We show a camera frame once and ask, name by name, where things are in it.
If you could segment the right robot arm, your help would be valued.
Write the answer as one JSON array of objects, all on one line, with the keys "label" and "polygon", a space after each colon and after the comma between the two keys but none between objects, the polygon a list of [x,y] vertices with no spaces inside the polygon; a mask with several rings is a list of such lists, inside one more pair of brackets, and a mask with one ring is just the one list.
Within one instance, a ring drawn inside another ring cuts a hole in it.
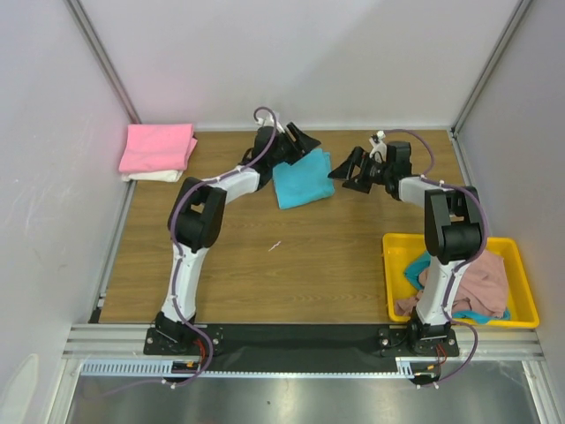
[{"label": "right robot arm", "polygon": [[395,200],[424,210],[424,240],[431,263],[402,344],[418,355],[428,354],[449,339],[452,306],[464,271],[486,248],[485,213],[476,191],[414,174],[408,141],[388,143],[384,156],[355,147],[328,177],[360,193],[383,186]]}]

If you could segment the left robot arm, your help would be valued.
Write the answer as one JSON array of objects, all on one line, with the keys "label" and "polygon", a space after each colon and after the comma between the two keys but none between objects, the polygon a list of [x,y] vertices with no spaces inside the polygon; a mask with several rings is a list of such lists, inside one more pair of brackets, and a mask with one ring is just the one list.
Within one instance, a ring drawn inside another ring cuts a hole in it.
[{"label": "left robot arm", "polygon": [[277,165],[292,165],[319,145],[292,123],[262,123],[253,146],[235,168],[213,178],[185,179],[169,215],[172,270],[167,297],[154,319],[153,339],[160,338],[175,353],[192,348],[199,337],[193,323],[200,272],[220,235],[226,205],[259,191],[271,180]]}]

